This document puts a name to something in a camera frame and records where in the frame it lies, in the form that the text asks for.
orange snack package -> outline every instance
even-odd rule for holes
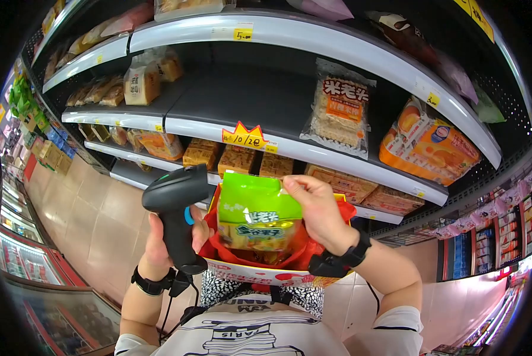
[[[178,160],[183,157],[183,145],[172,133],[141,130],[136,137],[147,151],[156,157],[164,160]]]
[[[448,186],[481,160],[454,126],[432,117],[412,96],[380,144],[379,159],[394,168]]]

biscuit package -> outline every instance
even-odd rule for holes
[[[375,87],[376,81],[321,58],[316,63],[313,112],[299,138],[368,159],[369,87]]]
[[[456,128],[432,116],[432,108],[412,96],[380,144],[379,159],[391,167],[448,186],[481,156]]]
[[[302,211],[275,178],[226,172],[218,204],[222,244],[233,249],[286,251]]]

packaged bread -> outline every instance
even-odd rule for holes
[[[125,146],[127,143],[127,132],[124,128],[119,126],[110,126],[110,135],[112,140],[120,146]]]
[[[137,135],[139,134],[141,134],[141,132],[137,129],[127,130],[127,140],[129,141],[129,143],[131,143],[133,152],[141,152],[143,150],[143,144],[137,138]]]
[[[183,154],[183,166],[196,166],[204,163],[207,170],[211,170],[215,164],[218,150],[218,142],[193,138],[185,150],[185,154]]]
[[[88,49],[90,49],[93,45],[91,43],[88,43],[88,44],[83,44],[82,41],[84,40],[84,36],[86,36],[86,34],[84,35],[81,35],[80,37],[78,37],[74,43],[72,43],[72,45],[70,46],[70,49],[68,50],[68,52],[74,54],[74,55],[79,55],[80,53],[83,53],[85,51],[87,51]]]
[[[377,183],[311,163],[307,164],[304,174],[328,183],[333,192],[343,194],[348,203],[357,205],[379,186]]]
[[[136,55],[125,74],[124,98],[127,105],[149,105],[159,96],[159,70],[149,53]]]
[[[293,169],[294,160],[291,158],[264,152],[262,163],[260,164],[260,176],[281,178],[284,175],[292,174]]]
[[[383,138],[379,159],[448,186],[474,167],[481,155],[461,132],[432,112],[432,108],[412,96]]]
[[[318,58],[313,112],[299,135],[334,150],[368,159],[369,87],[376,81]]]
[[[246,147],[227,145],[220,157],[218,171],[220,178],[227,169],[248,174],[256,156],[256,151]]]
[[[137,139],[147,151],[164,160],[178,160],[183,157],[183,145],[172,133],[140,130]]]
[[[120,80],[120,76],[103,77],[99,79],[90,89],[84,101],[86,103],[99,103],[99,101],[106,95],[107,91],[111,89],[115,83]]]
[[[146,50],[157,64],[162,82],[174,82],[183,75],[177,53],[169,46],[160,46]]]
[[[105,93],[102,100],[99,101],[100,105],[108,107],[116,107],[123,100],[123,78],[119,77],[114,85]]]
[[[361,205],[403,217],[424,205],[424,200],[389,187],[378,186]]]
[[[301,226],[301,206],[280,194],[278,179],[227,172],[220,192],[217,227],[233,249],[286,251]]]

cardboard box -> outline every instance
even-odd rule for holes
[[[68,157],[67,154],[62,152],[62,155],[58,159],[58,162],[56,163],[54,170],[56,171],[56,173],[67,175],[68,170],[70,169],[71,165],[72,165],[72,159]]]
[[[58,160],[61,156],[62,151],[56,147],[52,141],[44,141],[44,145],[39,153],[39,158],[41,161],[54,168],[56,167],[56,163],[58,163]]]

snack box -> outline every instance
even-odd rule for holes
[[[389,187],[378,186],[362,201],[361,205],[403,217],[424,205],[424,199]]]

